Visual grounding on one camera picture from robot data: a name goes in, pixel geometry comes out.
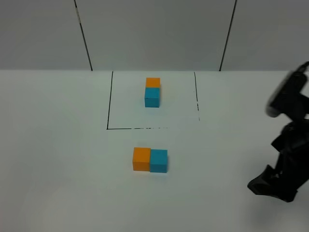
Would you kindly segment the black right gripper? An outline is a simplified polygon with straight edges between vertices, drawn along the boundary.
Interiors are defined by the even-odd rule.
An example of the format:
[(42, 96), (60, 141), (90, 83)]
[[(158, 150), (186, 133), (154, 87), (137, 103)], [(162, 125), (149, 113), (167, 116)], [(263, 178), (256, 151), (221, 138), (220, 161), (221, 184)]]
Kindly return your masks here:
[(288, 123), (271, 145), (279, 152), (275, 169), (267, 165), (247, 187), (255, 195), (277, 195), (292, 202), (309, 177), (309, 121)]

